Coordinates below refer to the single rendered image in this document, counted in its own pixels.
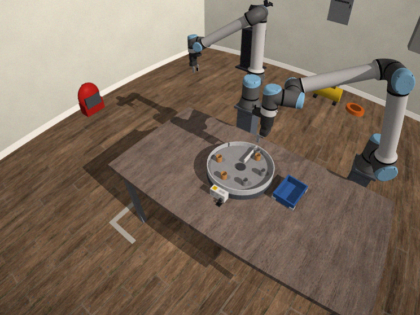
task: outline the table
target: table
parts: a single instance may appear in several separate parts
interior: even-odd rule
[[[386,259],[393,202],[262,139],[259,146],[273,158],[275,177],[290,174],[309,186],[307,193],[294,211],[267,192],[250,200],[228,199],[218,207],[208,193],[206,159],[231,141],[255,143],[255,135],[187,108],[110,167],[125,180],[143,222],[135,188],[328,311],[370,314]]]

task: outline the yellow cylinder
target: yellow cylinder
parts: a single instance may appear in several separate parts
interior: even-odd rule
[[[341,95],[343,93],[343,89],[339,87],[327,87],[326,89],[312,91],[312,93],[318,94],[322,97],[329,98],[334,102],[340,102]]]

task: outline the blue bin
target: blue bin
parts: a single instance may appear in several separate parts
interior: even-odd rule
[[[281,184],[274,190],[273,199],[286,207],[295,209],[296,204],[307,189],[308,185],[305,185],[296,178],[287,175]]]

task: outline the white floor marking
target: white floor marking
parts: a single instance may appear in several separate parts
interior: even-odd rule
[[[115,227],[115,229],[121,233],[122,236],[124,236],[131,244],[133,244],[135,242],[135,239],[127,233],[126,230],[124,230],[118,223],[117,221],[119,219],[121,219],[127,212],[130,211],[130,209],[133,207],[133,203],[130,203],[127,207],[125,207],[120,213],[118,213],[118,215],[113,218],[110,221],[110,224]]]

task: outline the wall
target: wall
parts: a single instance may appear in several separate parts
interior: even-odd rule
[[[2,0],[0,152],[78,103],[186,50],[204,0]]]
[[[268,8],[266,58],[312,73],[367,64],[378,58],[396,59],[417,79],[407,110],[420,115],[420,55],[407,48],[420,15],[418,0],[356,0],[348,25],[327,21],[330,0],[272,2],[274,6]],[[205,34],[241,17],[250,5],[261,4],[262,0],[205,0]],[[240,50],[240,36],[241,32],[236,32],[216,45]],[[284,82],[268,83],[284,86]],[[382,100],[386,98],[386,85],[385,80],[348,84]]]

